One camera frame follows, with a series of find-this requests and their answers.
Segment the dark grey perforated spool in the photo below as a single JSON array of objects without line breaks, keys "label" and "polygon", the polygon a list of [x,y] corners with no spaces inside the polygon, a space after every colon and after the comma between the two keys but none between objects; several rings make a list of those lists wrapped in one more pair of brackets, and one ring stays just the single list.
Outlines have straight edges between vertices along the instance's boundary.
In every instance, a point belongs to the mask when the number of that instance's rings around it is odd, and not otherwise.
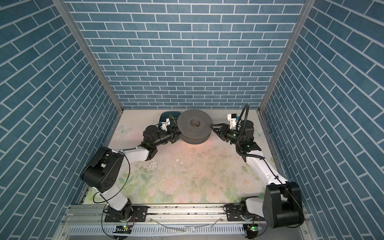
[{"label": "dark grey perforated spool", "polygon": [[212,132],[212,118],[201,110],[182,112],[177,120],[180,138],[187,144],[199,145],[206,142]]}]

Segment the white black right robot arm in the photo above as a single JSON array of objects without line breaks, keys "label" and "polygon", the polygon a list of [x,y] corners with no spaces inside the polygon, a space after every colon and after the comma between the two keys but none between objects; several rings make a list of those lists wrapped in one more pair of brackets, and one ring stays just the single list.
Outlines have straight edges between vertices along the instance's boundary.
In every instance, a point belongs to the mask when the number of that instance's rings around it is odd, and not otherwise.
[{"label": "white black right robot arm", "polygon": [[297,228],[305,221],[299,185],[289,182],[266,160],[254,140],[254,124],[248,119],[250,106],[245,105],[234,126],[213,124],[212,131],[224,142],[235,146],[265,185],[264,198],[245,197],[240,202],[241,216],[246,220],[262,217],[270,228]]}]

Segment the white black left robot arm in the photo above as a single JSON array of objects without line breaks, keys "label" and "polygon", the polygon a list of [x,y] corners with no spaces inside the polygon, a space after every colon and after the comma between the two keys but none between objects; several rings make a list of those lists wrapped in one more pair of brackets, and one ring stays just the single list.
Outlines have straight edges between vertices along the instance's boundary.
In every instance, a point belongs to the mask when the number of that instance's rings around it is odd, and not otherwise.
[{"label": "white black left robot arm", "polygon": [[106,212],[110,222],[129,222],[136,218],[131,200],[122,193],[130,177],[119,187],[119,175],[125,169],[130,169],[131,163],[151,160],[158,152],[157,146],[173,144],[180,139],[180,135],[177,127],[166,126],[165,130],[159,130],[157,126],[150,125],[144,130],[144,138],[139,146],[119,151],[101,147],[91,157],[80,179],[98,190],[103,199],[101,202],[107,203]]}]

